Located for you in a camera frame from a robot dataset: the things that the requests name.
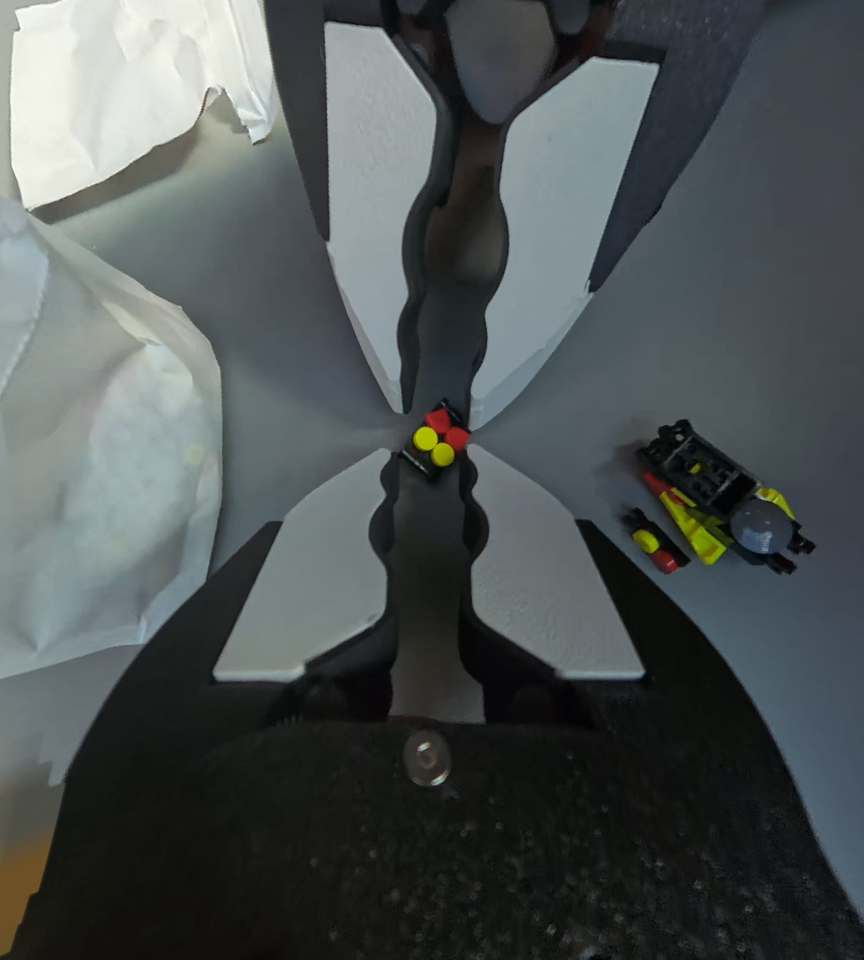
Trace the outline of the black red yellow brick plate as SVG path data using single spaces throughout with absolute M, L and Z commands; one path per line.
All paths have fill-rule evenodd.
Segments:
M 443 398 L 426 413 L 397 456 L 428 481 L 436 482 L 463 455 L 471 434 L 466 416 Z

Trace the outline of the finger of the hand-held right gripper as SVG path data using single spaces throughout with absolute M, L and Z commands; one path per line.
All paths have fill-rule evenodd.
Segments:
M 408 413 L 424 298 L 421 247 L 442 186 L 447 107 L 413 50 L 381 27 L 324 25 L 326 249 L 345 313 L 390 408 Z
M 592 300 L 592 267 L 659 71 L 653 57 L 593 56 L 503 128 L 496 183 L 508 243 L 485 310 L 471 428 L 521 394 Z

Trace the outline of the torn printed white paper bag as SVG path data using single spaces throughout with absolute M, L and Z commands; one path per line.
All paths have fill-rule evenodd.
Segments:
M 0 197 L 0 680 L 150 640 L 203 584 L 221 500 L 208 340 Z

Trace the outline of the large plain white paper bag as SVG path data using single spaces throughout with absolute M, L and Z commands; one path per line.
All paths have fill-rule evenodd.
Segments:
M 251 143 L 280 106 L 263 2 L 60 1 L 16 10 L 10 165 L 34 210 L 183 136 L 227 97 Z

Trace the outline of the black red yellow lego build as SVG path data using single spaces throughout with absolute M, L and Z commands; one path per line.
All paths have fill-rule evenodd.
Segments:
M 727 554 L 779 575 L 815 544 L 784 495 L 703 438 L 688 419 L 658 429 L 634 451 L 641 482 L 674 522 L 690 560 L 713 567 Z

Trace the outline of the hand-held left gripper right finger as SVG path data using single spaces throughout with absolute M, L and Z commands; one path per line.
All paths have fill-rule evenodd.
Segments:
M 472 506 L 485 542 L 472 548 L 475 617 L 566 681 L 645 675 L 573 515 L 543 486 L 472 444 Z

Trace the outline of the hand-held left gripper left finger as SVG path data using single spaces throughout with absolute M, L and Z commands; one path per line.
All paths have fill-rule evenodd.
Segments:
M 295 683 L 389 668 L 398 462 L 354 462 L 290 510 L 213 668 L 220 683 Z

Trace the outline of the long black studded lego strip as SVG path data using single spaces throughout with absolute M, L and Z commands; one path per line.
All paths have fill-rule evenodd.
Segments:
M 670 575 L 691 563 L 678 544 L 641 509 L 624 511 L 621 522 L 658 572 Z

